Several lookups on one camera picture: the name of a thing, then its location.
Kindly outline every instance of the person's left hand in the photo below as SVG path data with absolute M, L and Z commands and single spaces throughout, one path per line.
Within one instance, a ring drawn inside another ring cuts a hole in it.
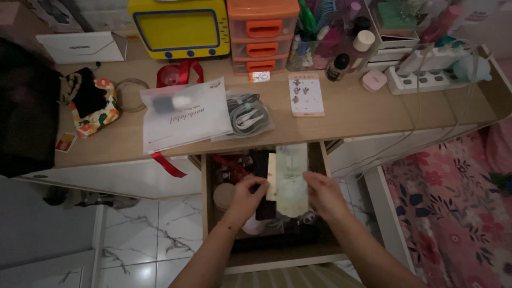
M 251 194 L 249 189 L 255 184 L 261 186 L 254 194 Z M 269 187 L 270 183 L 263 177 L 245 176 L 242 181 L 235 185 L 231 206 L 224 214 L 222 222 L 228 224 L 234 231 L 238 231 L 256 212 L 261 198 L 267 193 Z

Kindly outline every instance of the black bottle cap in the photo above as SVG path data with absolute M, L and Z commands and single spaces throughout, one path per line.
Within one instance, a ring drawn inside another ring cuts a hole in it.
M 350 56 L 347 54 L 340 54 L 336 56 L 336 59 L 334 60 L 334 66 L 338 68 L 339 70 L 343 70 L 347 68 L 350 62 Z
M 359 16 L 352 21 L 354 23 L 354 29 L 352 29 L 352 35 L 357 36 L 362 30 L 369 30 L 372 27 L 370 19 Z

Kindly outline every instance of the yellow box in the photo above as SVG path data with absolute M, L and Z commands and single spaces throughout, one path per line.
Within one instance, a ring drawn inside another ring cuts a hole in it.
M 224 0 L 130 0 L 128 12 L 153 59 L 229 53 Z

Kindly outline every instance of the striped fabric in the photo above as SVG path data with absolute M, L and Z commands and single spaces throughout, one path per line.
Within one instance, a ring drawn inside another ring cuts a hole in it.
M 221 288 L 365 288 L 333 263 L 224 276 Z

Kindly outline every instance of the desk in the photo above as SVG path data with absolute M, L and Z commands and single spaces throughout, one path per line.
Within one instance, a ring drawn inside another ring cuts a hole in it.
M 240 88 L 261 96 L 261 100 L 270 111 L 275 129 L 258 137 L 210 142 L 205 140 L 163 151 L 165 156 L 196 155 L 203 153 L 226 152 L 248 147 L 262 147 L 299 142 L 312 142 L 347 137 L 386 134 L 413 129 L 408 116 L 418 115 L 417 95 L 392 95 L 387 87 L 376 93 L 365 90 L 359 83 L 361 75 L 346 75 L 341 82 L 330 82 L 323 71 L 310 71 L 320 75 L 325 117 L 293 117 L 291 115 L 288 73 L 275 74 L 271 81 L 251 84 L 247 77 L 233 76 L 231 60 L 202 60 L 204 80 L 210 81 L 225 77 L 226 89 Z M 96 78 L 109 78 L 121 81 L 126 78 L 138 78 L 156 86 L 156 73 L 167 61 L 151 59 L 142 43 L 129 41 L 125 62 L 102 63 L 94 72 Z M 59 72 L 68 75 L 84 64 L 61 65 Z M 421 94 L 422 113 L 419 129 L 432 129 L 453 126 L 455 115 L 459 117 L 466 103 L 467 89 L 456 89 Z M 123 101 L 140 102 L 138 93 L 123 95 Z M 142 155 L 142 120 L 144 111 L 123 113 L 122 116 L 88 139 L 77 139 L 69 153 L 57 153 L 56 168 L 80 167 L 94 164 L 116 163 L 149 159 Z M 497 120 L 497 117 L 477 87 L 472 97 L 469 111 L 462 124 L 485 125 Z M 60 109 L 59 133 L 76 133 L 71 112 L 68 107 Z

